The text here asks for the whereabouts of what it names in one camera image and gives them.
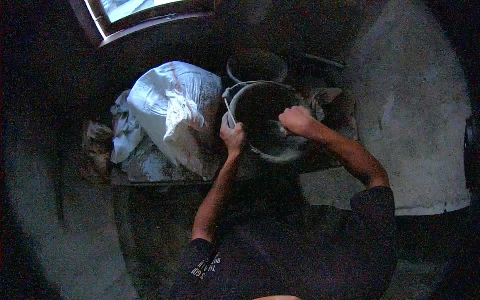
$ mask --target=bucket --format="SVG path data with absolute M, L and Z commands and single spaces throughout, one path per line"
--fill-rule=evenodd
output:
M 253 82 L 235 94 L 229 107 L 235 120 L 243 123 L 253 152 L 272 163 L 290 163 L 302 156 L 308 140 L 283 134 L 278 115 L 302 100 L 290 86 Z
M 288 68 L 279 56 L 260 48 L 245 48 L 227 61 L 227 73 L 236 83 L 251 80 L 282 82 Z

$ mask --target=white plastic bag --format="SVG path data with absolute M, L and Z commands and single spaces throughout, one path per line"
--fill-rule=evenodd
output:
M 138 143 L 143 139 L 144 132 L 135 116 L 130 113 L 127 103 L 127 97 L 130 90 L 123 91 L 115 101 L 115 105 L 110 108 L 114 118 L 118 118 L 113 128 L 113 151 L 110 160 L 115 163 L 121 163 L 128 158 Z
M 142 75 L 127 101 L 152 141 L 175 165 L 182 164 L 208 180 L 219 166 L 218 156 L 210 149 L 221 95 L 220 77 L 172 61 Z

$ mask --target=man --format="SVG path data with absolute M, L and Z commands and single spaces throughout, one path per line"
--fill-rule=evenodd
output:
M 396 227 L 386 171 L 357 142 L 327 128 L 306 108 L 287 108 L 278 118 L 293 134 L 326 147 L 366 186 L 350 200 L 353 215 L 345 231 L 309 241 L 298 228 L 264 216 L 212 243 L 246 140 L 242 124 L 229 128 L 225 114 L 220 136 L 228 158 L 195 216 L 173 299 L 377 299 L 387 288 L 396 265 Z

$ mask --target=black t-shirt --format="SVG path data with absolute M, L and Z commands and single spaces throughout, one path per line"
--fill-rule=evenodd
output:
M 340 236 L 310 238 L 270 219 L 250 222 L 220 245 L 193 240 L 180 258 L 173 299 L 375 299 L 396 265 L 392 190 L 357 193 Z

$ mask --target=fist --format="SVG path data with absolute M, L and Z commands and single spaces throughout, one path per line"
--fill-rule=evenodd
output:
M 245 147 L 245 131 L 243 124 L 237 123 L 234 129 L 228 126 L 228 112 L 222 117 L 222 126 L 220 127 L 220 137 L 227 146 L 228 156 L 239 155 Z
M 286 108 L 285 111 L 278 116 L 278 119 L 285 129 L 303 137 L 308 137 L 309 131 L 318 123 L 317 120 L 312 118 L 310 111 L 303 106 Z

